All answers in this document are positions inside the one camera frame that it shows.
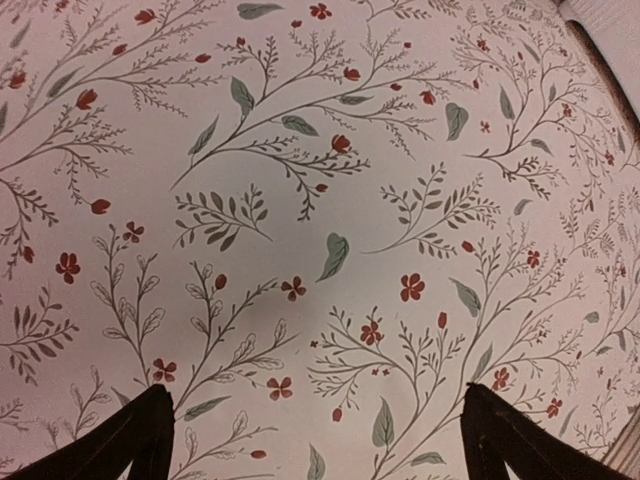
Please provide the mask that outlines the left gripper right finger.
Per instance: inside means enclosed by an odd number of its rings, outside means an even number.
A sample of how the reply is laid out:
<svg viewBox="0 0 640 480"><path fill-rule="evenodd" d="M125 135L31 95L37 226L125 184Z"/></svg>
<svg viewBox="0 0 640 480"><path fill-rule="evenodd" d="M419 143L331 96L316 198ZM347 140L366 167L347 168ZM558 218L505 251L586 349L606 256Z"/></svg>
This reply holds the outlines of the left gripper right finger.
<svg viewBox="0 0 640 480"><path fill-rule="evenodd" d="M635 477L635 419L601 461L564 443L487 386L469 383L460 416L470 479L606 479Z"/></svg>

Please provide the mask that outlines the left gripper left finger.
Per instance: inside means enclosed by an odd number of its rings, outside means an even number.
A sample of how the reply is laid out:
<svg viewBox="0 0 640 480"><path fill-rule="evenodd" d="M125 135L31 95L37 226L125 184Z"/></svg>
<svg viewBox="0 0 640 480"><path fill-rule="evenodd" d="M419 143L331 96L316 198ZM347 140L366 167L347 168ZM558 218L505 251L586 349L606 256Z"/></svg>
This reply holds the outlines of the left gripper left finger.
<svg viewBox="0 0 640 480"><path fill-rule="evenodd" d="M173 455L175 417L168 390L153 385L71 444L12 473L19 479L164 480Z"/></svg>

